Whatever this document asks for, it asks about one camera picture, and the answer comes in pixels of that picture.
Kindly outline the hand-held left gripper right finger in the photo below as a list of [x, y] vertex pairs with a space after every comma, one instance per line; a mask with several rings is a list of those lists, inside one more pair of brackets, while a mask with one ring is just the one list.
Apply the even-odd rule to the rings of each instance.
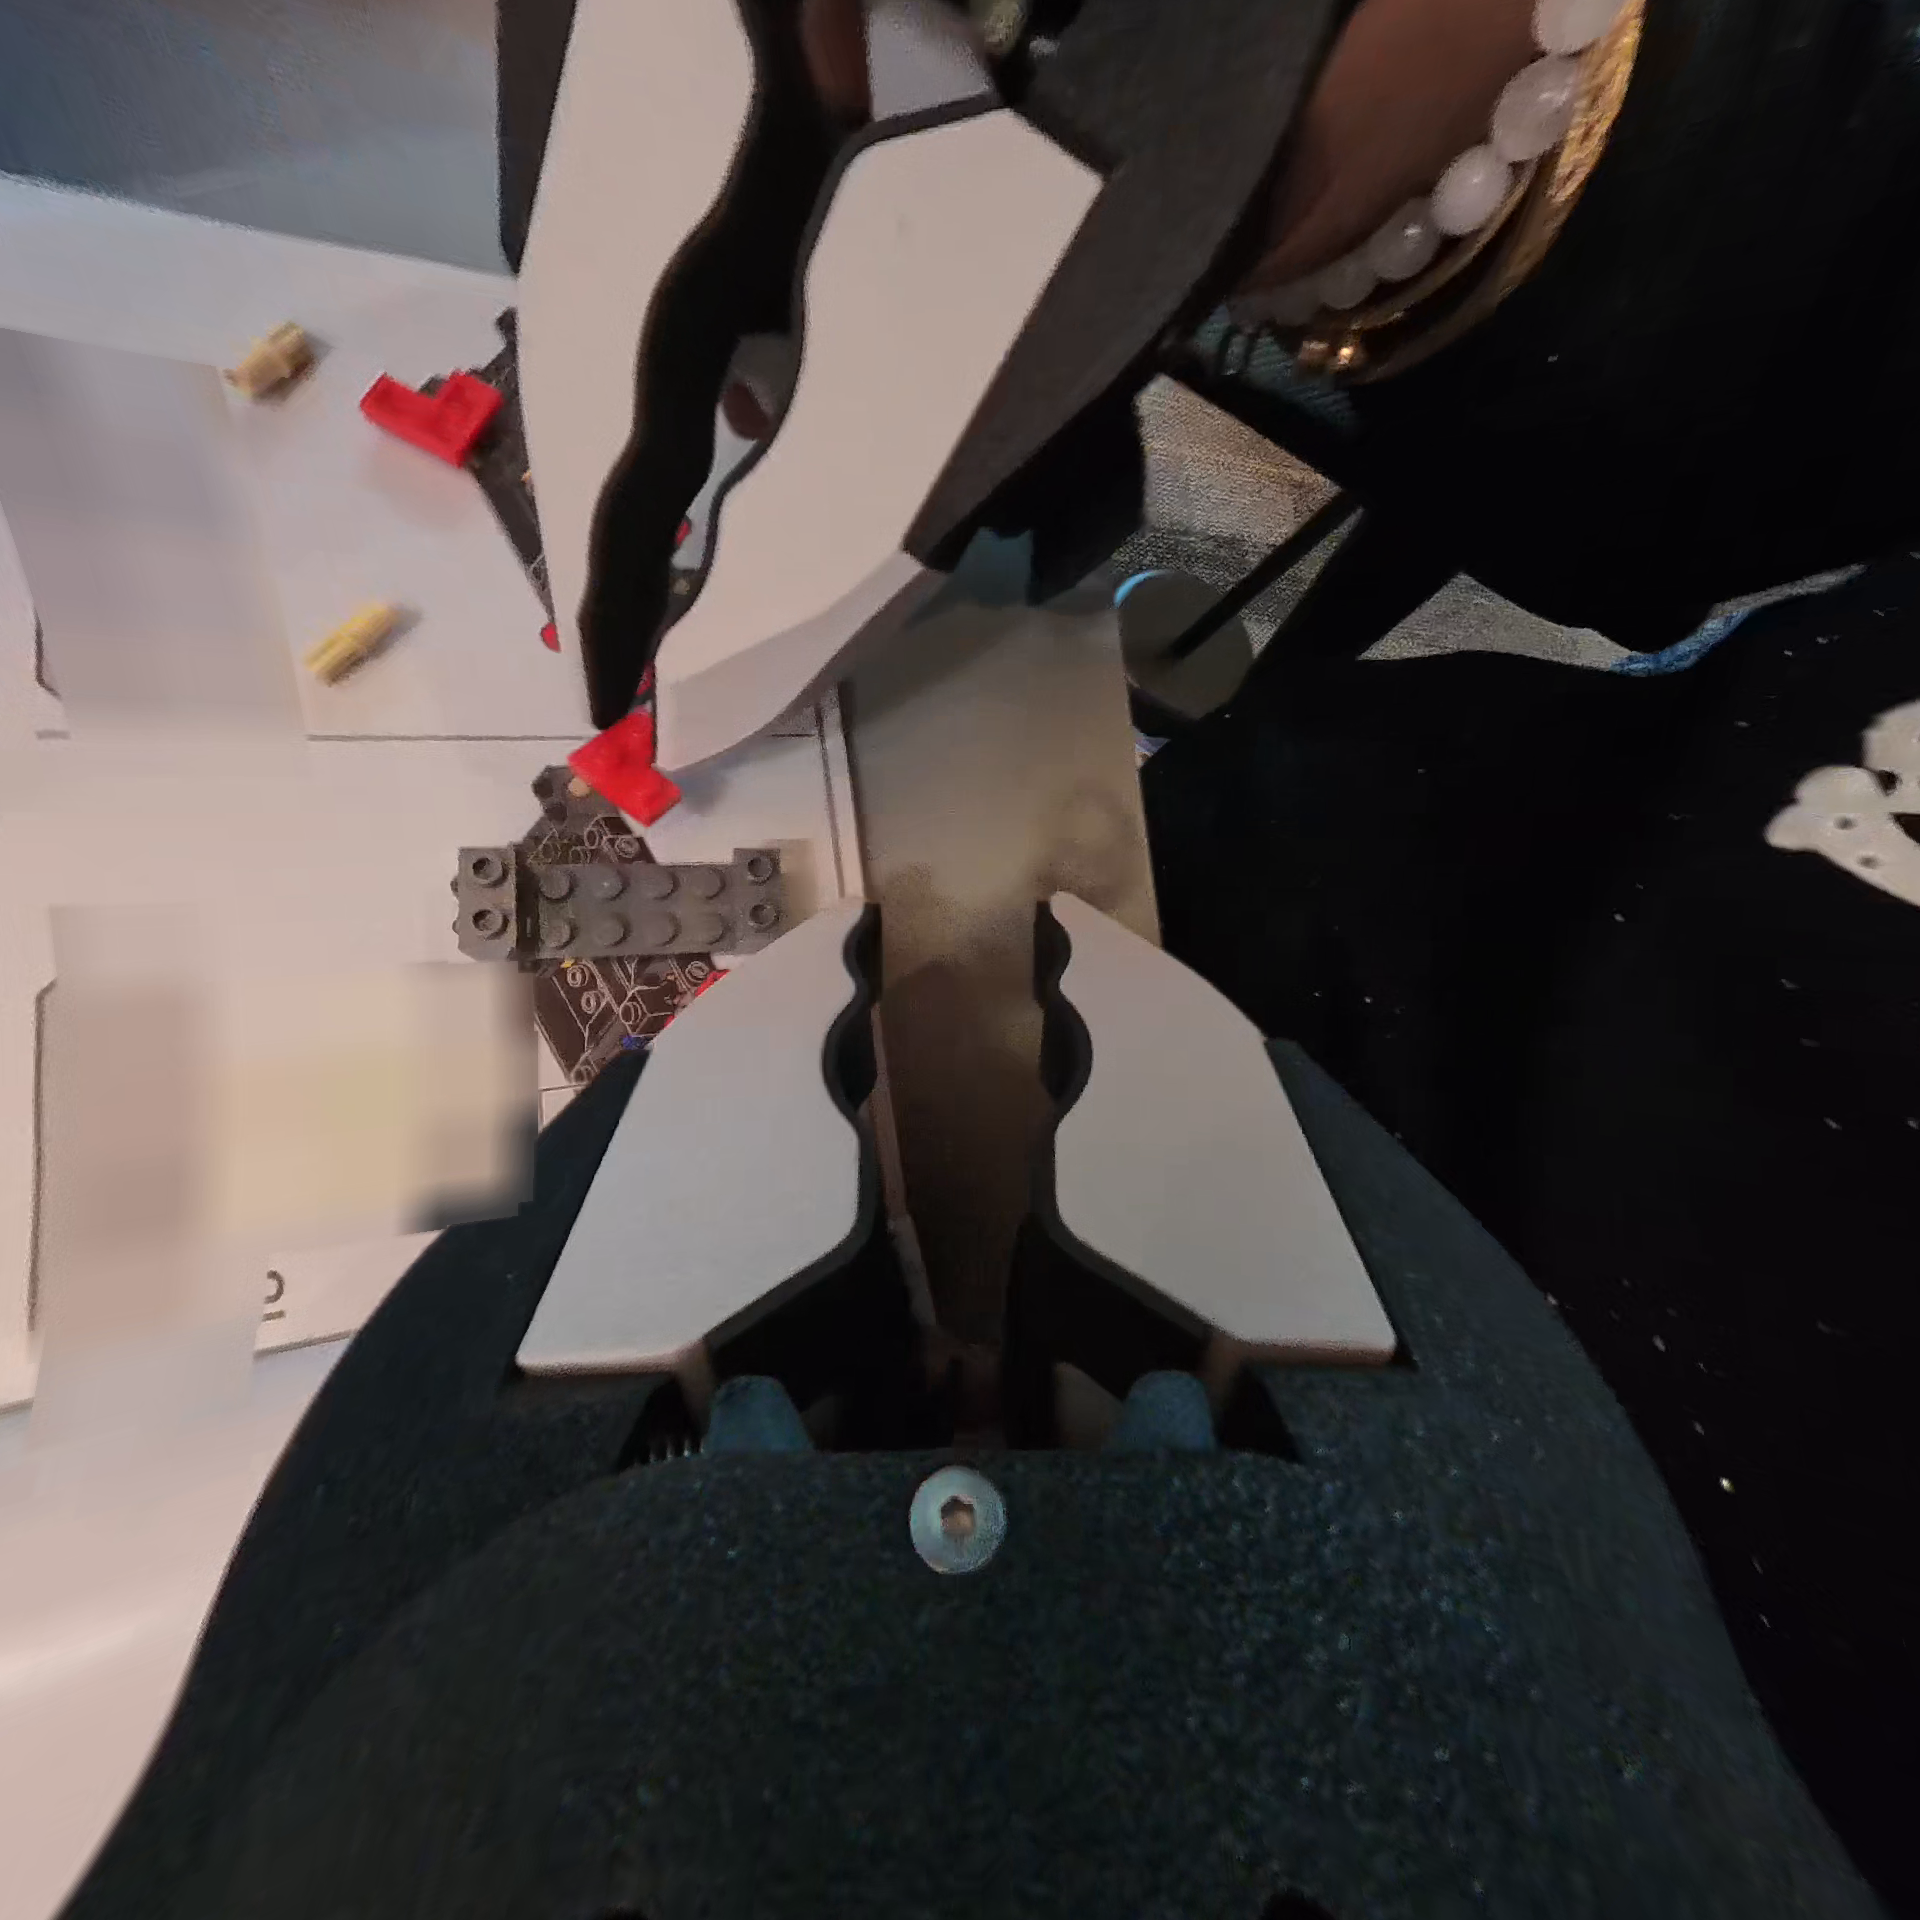
[[1069, 1065], [1051, 1206], [1069, 1247], [1249, 1359], [1383, 1363], [1395, 1335], [1256, 1025], [1081, 895], [1051, 895]]

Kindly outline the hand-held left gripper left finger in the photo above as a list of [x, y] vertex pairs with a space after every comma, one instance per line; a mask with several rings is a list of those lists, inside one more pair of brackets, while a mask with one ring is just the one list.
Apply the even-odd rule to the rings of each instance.
[[665, 1370], [872, 1231], [879, 911], [823, 907], [737, 959], [649, 1047], [517, 1363]]

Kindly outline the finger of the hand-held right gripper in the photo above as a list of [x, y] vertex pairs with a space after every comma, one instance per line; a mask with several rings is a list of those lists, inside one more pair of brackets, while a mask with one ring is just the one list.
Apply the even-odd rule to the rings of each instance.
[[715, 495], [701, 586], [656, 653], [661, 767], [767, 730], [934, 594], [910, 528], [1098, 187], [1005, 107], [845, 163], [806, 254], [781, 423]]
[[594, 728], [640, 695], [734, 350], [781, 318], [817, 187], [799, 3], [571, 3], [517, 350], [545, 582]]

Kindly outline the red lego bracket piece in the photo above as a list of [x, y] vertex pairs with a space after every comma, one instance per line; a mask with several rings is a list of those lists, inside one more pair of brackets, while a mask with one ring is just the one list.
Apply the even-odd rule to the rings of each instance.
[[390, 438], [445, 465], [465, 465], [493, 430], [504, 392], [465, 367], [437, 383], [410, 389], [392, 375], [377, 375], [358, 400], [358, 414]]

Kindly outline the dark grey lego assembly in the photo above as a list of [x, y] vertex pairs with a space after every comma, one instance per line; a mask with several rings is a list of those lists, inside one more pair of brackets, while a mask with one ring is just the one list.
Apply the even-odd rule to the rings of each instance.
[[794, 922], [774, 847], [661, 862], [566, 766], [531, 778], [537, 815], [511, 843], [465, 846], [447, 881], [463, 957], [531, 982], [559, 1087], [649, 1048], [719, 974]]

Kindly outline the small red lego plate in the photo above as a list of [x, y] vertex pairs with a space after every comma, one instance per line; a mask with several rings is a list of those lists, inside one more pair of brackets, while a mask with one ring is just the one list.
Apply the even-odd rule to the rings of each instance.
[[638, 827], [681, 803], [678, 784], [656, 759], [656, 715], [638, 705], [566, 757], [566, 767]]

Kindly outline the person's right forearm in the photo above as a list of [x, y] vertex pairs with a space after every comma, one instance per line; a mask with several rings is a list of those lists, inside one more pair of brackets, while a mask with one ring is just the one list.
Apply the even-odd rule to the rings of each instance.
[[1648, 3], [1543, 265], [1350, 407], [1339, 485], [1633, 648], [1909, 551], [1915, 3]]

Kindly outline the tan lego peg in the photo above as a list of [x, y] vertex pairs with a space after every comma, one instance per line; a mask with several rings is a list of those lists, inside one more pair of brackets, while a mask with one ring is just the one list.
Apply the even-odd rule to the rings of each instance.
[[400, 630], [401, 609], [392, 603], [367, 603], [325, 630], [303, 650], [303, 672], [318, 683], [333, 686], [371, 661]]
[[223, 367], [223, 383], [246, 402], [277, 397], [310, 375], [318, 347], [296, 321], [281, 321], [255, 338], [232, 365]]

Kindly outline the lego instruction booklet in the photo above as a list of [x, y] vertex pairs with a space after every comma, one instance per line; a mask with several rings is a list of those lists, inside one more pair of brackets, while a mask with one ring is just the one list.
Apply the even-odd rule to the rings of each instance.
[[[571, 1090], [447, 889], [592, 722], [480, 487], [371, 427], [477, 367], [499, 275], [5, 181], [5, 1408], [42, 1326], [358, 1327], [425, 1233], [510, 1214]], [[223, 367], [281, 321], [310, 375]], [[325, 686], [367, 603], [394, 637]]]

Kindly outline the person's right hand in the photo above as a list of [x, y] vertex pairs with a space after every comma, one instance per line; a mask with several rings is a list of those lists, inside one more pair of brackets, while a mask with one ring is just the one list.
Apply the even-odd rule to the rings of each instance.
[[1264, 251], [1239, 288], [1304, 281], [1429, 193], [1538, 54], [1531, 15], [1531, 2], [1358, 3], [1288, 134]]

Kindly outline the person's black printed clothing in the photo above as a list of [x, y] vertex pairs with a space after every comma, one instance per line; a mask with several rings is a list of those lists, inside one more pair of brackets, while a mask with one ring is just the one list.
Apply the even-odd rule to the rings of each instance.
[[1915, 551], [1686, 665], [1302, 662], [1143, 767], [1163, 941], [1518, 1258], [1915, 1914]]

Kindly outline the round grey chair caster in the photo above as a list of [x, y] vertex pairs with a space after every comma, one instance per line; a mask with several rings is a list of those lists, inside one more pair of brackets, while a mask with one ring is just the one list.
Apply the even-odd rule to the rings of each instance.
[[1222, 705], [1255, 662], [1241, 614], [1213, 621], [1222, 591], [1174, 567], [1149, 567], [1113, 595], [1136, 730], [1173, 736]]

